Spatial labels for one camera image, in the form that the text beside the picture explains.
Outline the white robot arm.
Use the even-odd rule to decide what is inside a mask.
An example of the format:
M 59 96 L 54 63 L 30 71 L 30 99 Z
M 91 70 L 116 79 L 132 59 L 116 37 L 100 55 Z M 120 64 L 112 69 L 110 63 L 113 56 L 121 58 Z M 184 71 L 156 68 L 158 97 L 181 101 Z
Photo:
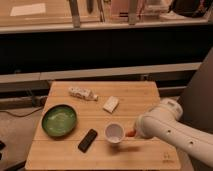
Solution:
M 213 167 L 213 134 L 180 123 L 182 114 L 183 109 L 175 100 L 165 98 L 138 116 L 136 135 L 144 139 L 157 137 Z

